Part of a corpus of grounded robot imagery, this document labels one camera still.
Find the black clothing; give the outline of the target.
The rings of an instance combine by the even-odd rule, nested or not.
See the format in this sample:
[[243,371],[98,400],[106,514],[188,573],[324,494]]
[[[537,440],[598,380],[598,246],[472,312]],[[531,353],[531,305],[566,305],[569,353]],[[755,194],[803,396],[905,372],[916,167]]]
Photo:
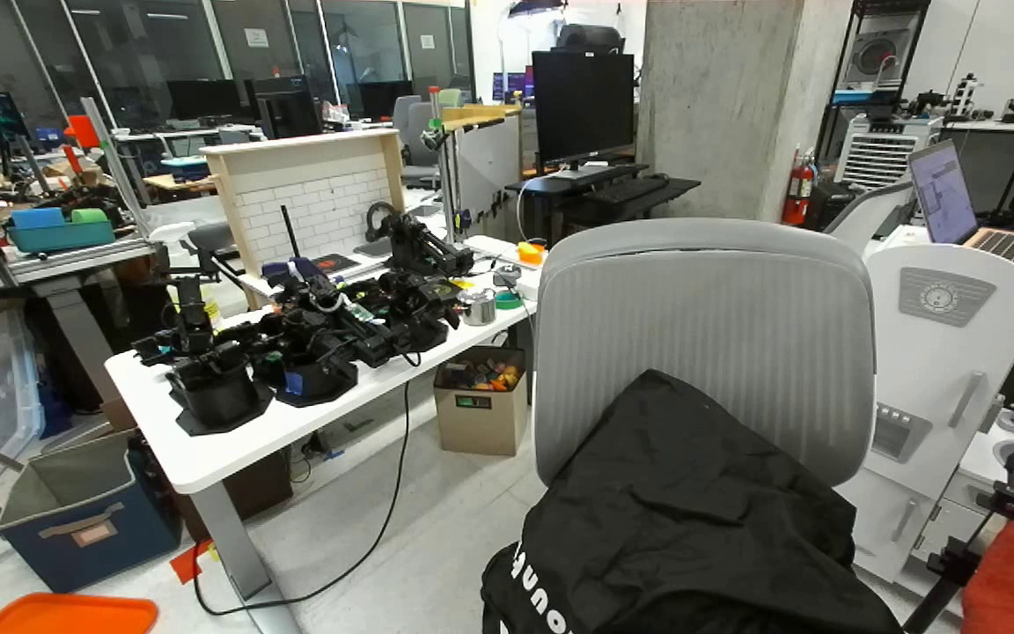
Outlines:
[[479,634],[902,634],[855,510],[703,391],[647,371],[483,570]]

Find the grey office chair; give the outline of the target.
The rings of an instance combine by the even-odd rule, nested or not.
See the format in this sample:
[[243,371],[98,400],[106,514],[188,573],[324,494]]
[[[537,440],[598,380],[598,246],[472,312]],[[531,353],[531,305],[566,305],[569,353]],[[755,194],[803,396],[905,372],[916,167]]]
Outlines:
[[845,483],[872,433],[865,261],[829,233],[643,218],[559,239],[537,285],[537,473],[553,480],[643,371]]

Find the white chair back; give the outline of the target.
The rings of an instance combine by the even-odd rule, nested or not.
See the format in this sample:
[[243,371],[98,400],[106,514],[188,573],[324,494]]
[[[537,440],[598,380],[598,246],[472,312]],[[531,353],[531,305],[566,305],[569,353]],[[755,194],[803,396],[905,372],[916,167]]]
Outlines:
[[870,246],[877,413],[859,473],[855,566],[893,581],[1014,366],[1014,261],[959,243]]

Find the cardboard box under table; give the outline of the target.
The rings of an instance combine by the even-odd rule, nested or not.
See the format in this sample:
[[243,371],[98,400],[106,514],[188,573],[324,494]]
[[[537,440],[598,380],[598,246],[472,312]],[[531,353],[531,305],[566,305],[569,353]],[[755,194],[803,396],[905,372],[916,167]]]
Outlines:
[[530,422],[530,366],[510,348],[472,348],[435,378],[444,450],[515,454]]

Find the black keyboard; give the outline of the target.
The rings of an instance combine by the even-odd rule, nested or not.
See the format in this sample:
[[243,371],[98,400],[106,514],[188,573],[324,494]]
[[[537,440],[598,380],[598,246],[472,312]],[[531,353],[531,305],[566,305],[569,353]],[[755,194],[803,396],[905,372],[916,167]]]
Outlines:
[[643,218],[660,205],[669,205],[695,191],[695,178],[676,178],[663,172],[622,172],[618,178],[598,178],[587,194],[587,205],[604,218]]

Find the black robot parts pile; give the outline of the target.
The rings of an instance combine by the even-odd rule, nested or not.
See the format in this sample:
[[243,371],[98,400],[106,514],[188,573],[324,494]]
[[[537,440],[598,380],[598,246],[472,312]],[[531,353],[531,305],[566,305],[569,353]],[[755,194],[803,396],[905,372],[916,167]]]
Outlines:
[[281,406],[337,400],[358,371],[423,355],[463,321],[457,278],[477,264],[420,218],[372,205],[366,234],[386,239],[376,278],[337,285],[316,261],[293,253],[260,268],[271,308],[215,331],[202,300],[202,272],[175,272],[179,312],[169,326],[134,342],[143,366],[161,366],[179,400],[179,427],[195,436],[230,433]]

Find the white pegboard panel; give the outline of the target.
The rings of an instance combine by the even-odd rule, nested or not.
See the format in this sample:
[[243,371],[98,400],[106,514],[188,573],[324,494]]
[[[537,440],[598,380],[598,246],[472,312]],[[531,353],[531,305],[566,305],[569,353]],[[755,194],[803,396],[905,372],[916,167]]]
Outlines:
[[206,150],[243,261],[243,294],[269,301],[260,268],[293,253],[354,253],[372,205],[405,209],[393,129],[342,129]]

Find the black computer monitor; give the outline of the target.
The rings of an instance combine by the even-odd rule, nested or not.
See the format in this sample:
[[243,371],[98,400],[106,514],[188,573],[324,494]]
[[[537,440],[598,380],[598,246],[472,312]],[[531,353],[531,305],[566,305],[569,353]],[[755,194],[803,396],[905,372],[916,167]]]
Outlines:
[[633,59],[627,52],[537,52],[539,158],[633,139]]

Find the red fire extinguisher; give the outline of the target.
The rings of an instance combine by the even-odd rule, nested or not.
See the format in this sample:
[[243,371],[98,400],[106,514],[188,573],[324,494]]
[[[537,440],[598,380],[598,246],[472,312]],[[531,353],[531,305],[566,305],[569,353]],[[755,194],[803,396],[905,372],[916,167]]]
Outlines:
[[794,156],[784,202],[783,202],[783,224],[807,224],[810,202],[812,202],[817,166],[810,150]]

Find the open laptop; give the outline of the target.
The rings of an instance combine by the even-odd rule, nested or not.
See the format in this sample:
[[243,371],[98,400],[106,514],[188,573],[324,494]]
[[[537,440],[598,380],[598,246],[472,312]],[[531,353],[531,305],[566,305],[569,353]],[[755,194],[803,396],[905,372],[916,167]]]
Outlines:
[[897,149],[893,214],[924,224],[933,243],[959,243],[1014,261],[1014,229],[977,209],[972,156],[959,139]]

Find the blue storage bin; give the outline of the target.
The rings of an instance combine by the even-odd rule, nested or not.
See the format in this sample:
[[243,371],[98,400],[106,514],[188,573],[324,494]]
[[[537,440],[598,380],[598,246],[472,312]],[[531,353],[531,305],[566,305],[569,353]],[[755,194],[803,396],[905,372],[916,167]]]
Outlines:
[[54,590],[122,573],[179,542],[128,433],[31,457],[0,507],[0,536]]

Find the blue green box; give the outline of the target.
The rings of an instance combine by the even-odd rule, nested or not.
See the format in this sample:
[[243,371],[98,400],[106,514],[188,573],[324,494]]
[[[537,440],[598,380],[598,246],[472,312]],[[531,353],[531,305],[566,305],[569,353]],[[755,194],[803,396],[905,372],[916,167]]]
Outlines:
[[7,234],[21,253],[60,253],[114,243],[118,229],[101,209],[21,209],[7,218]]

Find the orange bin lid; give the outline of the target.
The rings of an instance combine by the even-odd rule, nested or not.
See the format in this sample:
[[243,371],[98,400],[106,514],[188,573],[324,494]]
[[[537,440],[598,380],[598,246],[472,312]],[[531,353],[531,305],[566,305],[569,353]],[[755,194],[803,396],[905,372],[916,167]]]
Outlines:
[[0,608],[0,634],[153,634],[153,597],[31,590]]

